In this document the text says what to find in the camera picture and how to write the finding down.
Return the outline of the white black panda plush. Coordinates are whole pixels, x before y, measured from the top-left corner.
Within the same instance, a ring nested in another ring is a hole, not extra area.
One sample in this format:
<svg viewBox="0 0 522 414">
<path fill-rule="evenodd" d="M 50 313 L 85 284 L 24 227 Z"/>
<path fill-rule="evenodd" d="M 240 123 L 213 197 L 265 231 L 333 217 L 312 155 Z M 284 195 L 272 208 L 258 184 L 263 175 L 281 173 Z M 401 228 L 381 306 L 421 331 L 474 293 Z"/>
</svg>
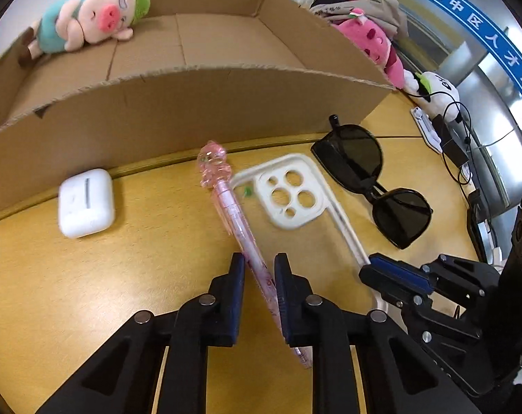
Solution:
<svg viewBox="0 0 522 414">
<path fill-rule="evenodd" d="M 403 76 L 403 92 L 422 108 L 430 120 L 442 116 L 445 122 L 452 122 L 458 118 L 460 94 L 448 79 L 432 71 L 412 73 L 404 70 Z"/>
</svg>

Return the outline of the pig plush with teal shirt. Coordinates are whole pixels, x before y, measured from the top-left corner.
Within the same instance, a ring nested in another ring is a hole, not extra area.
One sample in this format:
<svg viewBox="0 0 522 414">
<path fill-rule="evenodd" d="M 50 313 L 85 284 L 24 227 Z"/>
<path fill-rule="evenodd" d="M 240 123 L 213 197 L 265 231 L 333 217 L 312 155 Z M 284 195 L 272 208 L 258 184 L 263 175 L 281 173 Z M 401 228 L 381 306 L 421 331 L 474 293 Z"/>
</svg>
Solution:
<svg viewBox="0 0 522 414">
<path fill-rule="evenodd" d="M 151 0 L 61 0 L 22 35 L 19 65 L 29 66 L 44 54 L 73 52 L 110 38 L 126 41 L 144 18 Z"/>
</svg>

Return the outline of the brown cardboard box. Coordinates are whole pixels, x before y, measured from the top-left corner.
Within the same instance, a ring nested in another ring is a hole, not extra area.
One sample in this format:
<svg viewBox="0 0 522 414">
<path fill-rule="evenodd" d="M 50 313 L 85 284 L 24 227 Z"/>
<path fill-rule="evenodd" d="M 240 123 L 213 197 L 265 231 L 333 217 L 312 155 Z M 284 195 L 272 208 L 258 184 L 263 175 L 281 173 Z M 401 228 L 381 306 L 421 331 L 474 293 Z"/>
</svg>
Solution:
<svg viewBox="0 0 522 414">
<path fill-rule="evenodd" d="M 362 121 L 385 73 L 294 0 L 152 0 L 127 41 L 0 58 L 0 211 L 91 168 Z"/>
</svg>

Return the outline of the black power adapter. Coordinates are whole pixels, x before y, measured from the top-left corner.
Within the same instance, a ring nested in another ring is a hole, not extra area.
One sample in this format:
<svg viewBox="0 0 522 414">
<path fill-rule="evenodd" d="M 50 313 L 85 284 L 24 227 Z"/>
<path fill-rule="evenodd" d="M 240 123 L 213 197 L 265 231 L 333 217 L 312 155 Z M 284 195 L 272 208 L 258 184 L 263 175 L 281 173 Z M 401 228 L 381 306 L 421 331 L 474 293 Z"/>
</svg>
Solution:
<svg viewBox="0 0 522 414">
<path fill-rule="evenodd" d="M 438 137 L 441 139 L 440 146 L 445 153 L 445 156 L 458 168 L 464 166 L 468 162 L 468 155 L 464 147 L 458 143 L 458 140 L 456 140 L 450 132 L 444 117 L 442 115 L 437 115 L 432 120 L 432 126 Z"/>
</svg>

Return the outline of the white earbuds case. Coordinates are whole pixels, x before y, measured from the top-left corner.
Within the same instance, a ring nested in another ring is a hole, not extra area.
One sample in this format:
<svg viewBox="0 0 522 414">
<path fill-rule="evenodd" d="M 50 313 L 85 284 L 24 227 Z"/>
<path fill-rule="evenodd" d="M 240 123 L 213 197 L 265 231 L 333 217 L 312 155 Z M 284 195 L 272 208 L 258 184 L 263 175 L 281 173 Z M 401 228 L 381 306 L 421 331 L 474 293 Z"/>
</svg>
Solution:
<svg viewBox="0 0 522 414">
<path fill-rule="evenodd" d="M 96 168 L 65 180 L 58 191 L 58 226 L 68 238 L 107 230 L 115 220 L 112 178 Z"/>
</svg>

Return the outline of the beige printed cloth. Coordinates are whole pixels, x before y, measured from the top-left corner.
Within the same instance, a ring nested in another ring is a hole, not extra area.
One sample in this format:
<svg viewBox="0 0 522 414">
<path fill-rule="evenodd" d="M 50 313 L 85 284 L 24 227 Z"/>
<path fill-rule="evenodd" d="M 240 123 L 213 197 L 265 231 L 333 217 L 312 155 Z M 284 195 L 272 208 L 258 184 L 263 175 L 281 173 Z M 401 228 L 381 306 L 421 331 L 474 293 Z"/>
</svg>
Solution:
<svg viewBox="0 0 522 414">
<path fill-rule="evenodd" d="M 390 39 L 408 38 L 406 13 L 397 0 L 315 0 L 310 12 L 334 24 L 343 22 L 353 9 L 361 9 Z"/>
</svg>

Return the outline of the black sunglasses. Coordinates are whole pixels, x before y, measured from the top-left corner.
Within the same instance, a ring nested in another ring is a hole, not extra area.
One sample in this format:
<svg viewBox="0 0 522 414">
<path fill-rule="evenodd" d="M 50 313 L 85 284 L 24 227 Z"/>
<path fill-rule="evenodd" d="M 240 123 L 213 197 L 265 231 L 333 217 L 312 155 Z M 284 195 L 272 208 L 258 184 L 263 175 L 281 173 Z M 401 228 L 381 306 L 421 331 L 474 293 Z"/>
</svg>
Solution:
<svg viewBox="0 0 522 414">
<path fill-rule="evenodd" d="M 371 216 L 380 233 L 398 249 L 406 249 L 428 228 L 433 210 L 418 191 L 387 191 L 378 179 L 383 150 L 375 136 L 357 124 L 340 124 L 328 117 L 330 132 L 315 141 L 311 153 L 342 188 L 362 195 L 371 205 Z"/>
</svg>

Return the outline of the pink plush toy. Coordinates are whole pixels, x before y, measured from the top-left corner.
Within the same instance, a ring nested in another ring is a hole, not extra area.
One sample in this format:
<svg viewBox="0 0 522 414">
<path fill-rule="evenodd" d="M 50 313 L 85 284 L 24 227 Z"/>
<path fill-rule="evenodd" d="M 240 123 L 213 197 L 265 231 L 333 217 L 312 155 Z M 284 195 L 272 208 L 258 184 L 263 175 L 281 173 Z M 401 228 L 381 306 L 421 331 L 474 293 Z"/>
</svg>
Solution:
<svg viewBox="0 0 522 414">
<path fill-rule="evenodd" d="M 404 86 L 404 68 L 385 31 L 362 9 L 352 9 L 335 28 L 380 66 L 398 89 Z"/>
</svg>

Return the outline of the pink transparent pen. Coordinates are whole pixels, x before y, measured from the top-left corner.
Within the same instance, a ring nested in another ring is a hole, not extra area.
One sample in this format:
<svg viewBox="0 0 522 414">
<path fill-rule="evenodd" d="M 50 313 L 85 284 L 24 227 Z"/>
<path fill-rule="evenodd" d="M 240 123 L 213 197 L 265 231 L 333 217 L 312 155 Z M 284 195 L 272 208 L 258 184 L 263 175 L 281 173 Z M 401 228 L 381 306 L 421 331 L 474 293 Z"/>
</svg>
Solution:
<svg viewBox="0 0 522 414">
<path fill-rule="evenodd" d="M 202 174 L 201 185 L 211 190 L 215 207 L 227 231 L 237 240 L 271 316 L 279 330 L 282 330 L 276 284 L 230 186 L 232 168 L 227 162 L 225 149 L 220 144 L 209 141 L 200 150 L 197 164 Z"/>
</svg>

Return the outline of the white flat device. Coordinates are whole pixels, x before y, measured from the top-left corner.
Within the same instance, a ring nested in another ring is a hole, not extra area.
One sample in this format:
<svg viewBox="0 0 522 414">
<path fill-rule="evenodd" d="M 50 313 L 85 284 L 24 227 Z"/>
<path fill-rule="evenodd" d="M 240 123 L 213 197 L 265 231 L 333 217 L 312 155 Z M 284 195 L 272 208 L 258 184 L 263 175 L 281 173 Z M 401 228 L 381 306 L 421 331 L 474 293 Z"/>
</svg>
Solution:
<svg viewBox="0 0 522 414">
<path fill-rule="evenodd" d="M 419 107 L 415 107 L 411 109 L 411 115 L 426 145 L 434 152 L 442 154 L 441 138 L 436 133 L 426 112 Z"/>
</svg>

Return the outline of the white clear phone case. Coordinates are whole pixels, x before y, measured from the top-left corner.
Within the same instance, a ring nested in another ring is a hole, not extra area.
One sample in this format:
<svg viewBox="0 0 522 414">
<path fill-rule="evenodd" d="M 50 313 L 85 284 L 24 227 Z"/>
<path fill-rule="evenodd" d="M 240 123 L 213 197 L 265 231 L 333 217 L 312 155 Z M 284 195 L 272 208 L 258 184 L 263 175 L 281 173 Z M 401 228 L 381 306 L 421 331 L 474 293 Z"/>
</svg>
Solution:
<svg viewBox="0 0 522 414">
<path fill-rule="evenodd" d="M 291 153 L 263 162 L 233 175 L 230 186 L 268 268 L 284 252 L 293 273 L 339 307 L 360 314 L 388 310 L 360 281 L 369 257 L 311 158 Z"/>
</svg>

